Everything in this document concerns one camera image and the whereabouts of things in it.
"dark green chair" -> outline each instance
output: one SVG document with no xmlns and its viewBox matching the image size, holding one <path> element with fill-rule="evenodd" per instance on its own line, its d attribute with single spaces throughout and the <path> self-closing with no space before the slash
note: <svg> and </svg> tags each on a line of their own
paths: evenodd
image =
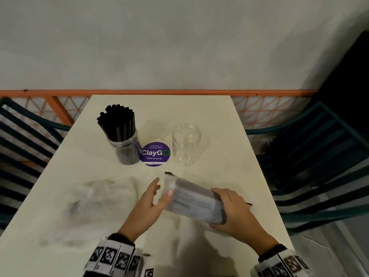
<svg viewBox="0 0 369 277">
<path fill-rule="evenodd" d="M 369 143 L 324 103 L 285 124 L 246 133 L 276 133 L 265 153 L 256 157 L 276 205 L 292 210 L 280 211 L 284 223 L 299 224 L 287 227 L 290 235 L 369 212 L 369 204 L 351 206 L 369 195 L 369 183 L 346 192 L 338 189 L 350 189 L 369 175 L 369 165 L 355 169 L 369 157 Z M 328 199 L 318 199 L 322 194 Z M 342 207 L 348 202 L 349 207 Z"/>
<path fill-rule="evenodd" d="M 3 132 L 6 132 L 8 135 L 14 137 L 15 139 L 19 140 L 23 144 L 27 145 L 27 147 L 32 148 L 34 151 L 37 151 L 38 153 L 44 155 L 47 158 L 52 158 L 53 153 L 50 152 L 47 147 L 52 148 L 53 150 L 58 149 L 59 144 L 55 143 L 54 141 L 50 140 L 43 134 L 41 134 L 39 131 L 32 128 L 30 125 L 26 124 L 24 121 L 22 121 L 20 118 L 15 116 L 10 111 L 6 110 L 5 107 L 8 106 L 12 110 L 16 111 L 22 116 L 25 116 L 29 118 L 30 120 L 33 120 L 34 122 L 38 123 L 40 126 L 42 126 L 53 138 L 58 142 L 61 143 L 63 141 L 62 135 L 57 130 L 62 131 L 69 131 L 71 128 L 70 126 L 55 123 L 53 121 L 44 119 L 27 109 L 23 108 L 16 102 L 12 101 L 8 97 L 3 97 L 0 99 L 0 115 L 2 115 L 5 119 L 12 122 L 14 126 L 9 126 L 5 124 L 2 119 L 0 121 L 0 130 Z M 30 136 L 33 136 L 33 139 L 30 139 L 29 137 L 26 137 L 25 135 L 21 134 L 19 131 L 21 130 L 24 132 L 30 134 Z M 0 136 L 0 145 L 3 148 L 6 148 L 7 150 L 10 150 L 20 157 L 27 159 L 38 166 L 45 168 L 47 165 L 47 162 L 38 156 L 30 153 L 30 150 L 23 149 L 16 144 L 13 144 L 8 139 L 5 139 L 4 137 Z M 13 171 L 19 171 L 20 173 L 15 172 L 9 172 L 6 171 L 3 168 L 0 168 L 0 178 L 3 180 L 6 180 L 8 182 L 12 182 L 16 185 L 20 185 L 22 187 L 25 187 L 27 189 L 31 189 L 33 187 L 33 183 L 27 179 L 24 179 L 19 176 L 19 174 L 28 174 L 30 176 L 33 176 L 35 178 L 38 178 L 41 173 L 22 163 L 21 161 L 18 161 L 8 155 L 2 150 L 0 151 L 0 162 L 3 164 L 6 164 L 9 167 L 13 167 Z M 5 187 L 0 183 L 0 195 L 3 198 L 10 198 L 19 202 L 23 202 L 26 198 L 25 194 L 22 194 L 18 191 L 12 190 L 9 187 Z M 0 229 L 5 229 L 12 219 L 12 217 L 15 215 L 17 211 L 17 208 L 14 208 L 12 206 L 9 206 L 7 204 L 3 204 L 0 202 Z"/>
</svg>

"sticker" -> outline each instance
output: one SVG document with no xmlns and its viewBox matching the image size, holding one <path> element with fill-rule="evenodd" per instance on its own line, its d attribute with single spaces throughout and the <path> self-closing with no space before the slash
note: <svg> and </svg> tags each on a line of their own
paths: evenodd
<svg viewBox="0 0 369 277">
<path fill-rule="evenodd" d="M 170 157 L 169 147 L 161 142 L 152 142 L 142 149 L 142 162 L 147 166 L 160 166 Z"/>
</svg>

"person's left hand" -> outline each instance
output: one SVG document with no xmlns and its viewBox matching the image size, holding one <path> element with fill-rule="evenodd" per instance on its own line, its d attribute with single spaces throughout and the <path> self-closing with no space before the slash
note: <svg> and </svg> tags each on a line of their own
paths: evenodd
<svg viewBox="0 0 369 277">
<path fill-rule="evenodd" d="M 165 206 L 169 204 L 173 197 L 174 190 L 170 189 L 162 200 L 154 205 L 152 201 L 154 200 L 156 191 L 160 189 L 158 182 L 159 178 L 152 181 L 140 200 L 133 207 L 122 227 L 118 230 L 118 233 L 123 234 L 131 242 L 135 242 L 141 234 L 156 222 Z"/>
</svg>

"table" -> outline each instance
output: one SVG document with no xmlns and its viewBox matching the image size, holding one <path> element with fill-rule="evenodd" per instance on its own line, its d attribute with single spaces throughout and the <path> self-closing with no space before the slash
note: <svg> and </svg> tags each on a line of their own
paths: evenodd
<svg viewBox="0 0 369 277">
<path fill-rule="evenodd" d="M 143 163 L 124 166 L 118 162 L 96 121 L 110 104 L 129 106 L 135 111 L 142 145 L 161 141 L 172 149 L 174 126 L 193 123 L 200 128 L 207 148 L 189 167 L 175 163 L 173 157 L 158 167 Z M 60 195 L 76 182 L 126 176 L 136 177 L 141 195 L 148 184 L 155 177 L 162 177 L 165 171 L 201 185 L 235 190 L 253 203 L 253 213 L 265 230 L 293 249 L 229 96 L 94 95 L 0 238 L 0 275 L 82 276 L 95 243 L 81 249 L 41 243 L 62 214 Z M 225 267 L 236 270 L 239 276 L 249 275 L 250 268 L 257 263 L 257 255 L 250 247 L 208 231 L 192 235 L 197 230 L 189 221 L 163 212 L 154 226 L 137 240 L 137 247 L 156 257 L 156 277 L 173 275 L 176 263 L 173 251 L 181 253 L 176 266 L 211 265 L 216 272 L 221 272 L 217 266 L 226 264 Z M 194 244 L 193 236 L 200 242 Z"/>
</svg>

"white plastic bag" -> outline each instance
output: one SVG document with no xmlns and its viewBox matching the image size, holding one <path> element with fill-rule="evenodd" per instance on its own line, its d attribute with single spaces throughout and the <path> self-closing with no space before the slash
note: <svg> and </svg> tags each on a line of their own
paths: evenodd
<svg viewBox="0 0 369 277">
<path fill-rule="evenodd" d="M 116 232 L 137 202 L 133 177 L 75 184 L 66 195 L 63 218 L 47 242 L 79 245 Z"/>
</svg>

